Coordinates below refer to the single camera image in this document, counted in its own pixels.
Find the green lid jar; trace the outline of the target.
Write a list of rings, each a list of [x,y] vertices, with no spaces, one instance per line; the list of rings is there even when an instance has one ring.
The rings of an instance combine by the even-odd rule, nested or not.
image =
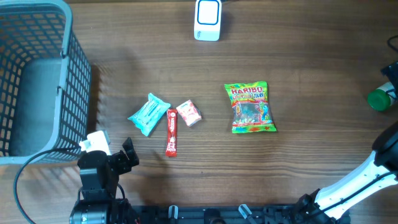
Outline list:
[[[386,82],[368,94],[368,104],[376,111],[385,111],[397,103],[396,90],[391,82]]]

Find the small red packet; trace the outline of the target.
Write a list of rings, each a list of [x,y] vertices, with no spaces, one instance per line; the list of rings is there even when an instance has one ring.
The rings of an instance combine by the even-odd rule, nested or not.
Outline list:
[[[177,110],[167,110],[167,146],[165,155],[167,157],[177,156]]]

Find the teal wet wipes pack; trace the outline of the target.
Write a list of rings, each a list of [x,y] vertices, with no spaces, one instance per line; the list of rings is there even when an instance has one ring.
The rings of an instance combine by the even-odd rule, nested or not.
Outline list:
[[[141,133],[148,137],[170,107],[170,103],[166,103],[152,93],[149,93],[148,101],[139,111],[128,117],[128,120],[132,121],[141,130]]]

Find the red white small box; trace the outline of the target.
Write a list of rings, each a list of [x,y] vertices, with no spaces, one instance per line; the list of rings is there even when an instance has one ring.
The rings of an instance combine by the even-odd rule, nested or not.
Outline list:
[[[200,111],[191,100],[188,100],[177,106],[177,112],[183,118],[188,127],[194,125],[202,119]]]

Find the Haribo gummy worms bag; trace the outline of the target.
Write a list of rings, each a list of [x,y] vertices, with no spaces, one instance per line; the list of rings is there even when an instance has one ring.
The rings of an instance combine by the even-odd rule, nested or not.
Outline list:
[[[277,131],[269,107],[267,82],[232,83],[225,84],[224,88],[234,114],[232,133]]]

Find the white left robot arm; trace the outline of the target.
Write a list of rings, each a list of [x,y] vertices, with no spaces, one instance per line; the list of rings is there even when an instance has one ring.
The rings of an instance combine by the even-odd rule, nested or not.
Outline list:
[[[91,151],[78,160],[82,187],[70,214],[70,224],[138,224],[139,215],[119,185],[119,176],[139,165],[131,138],[113,155]]]

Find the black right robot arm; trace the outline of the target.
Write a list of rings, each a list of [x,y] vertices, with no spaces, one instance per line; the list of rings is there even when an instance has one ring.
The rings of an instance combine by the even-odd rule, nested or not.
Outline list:
[[[383,131],[369,157],[335,184],[303,195],[291,223],[349,223],[348,210],[366,197],[397,185],[397,123]]]

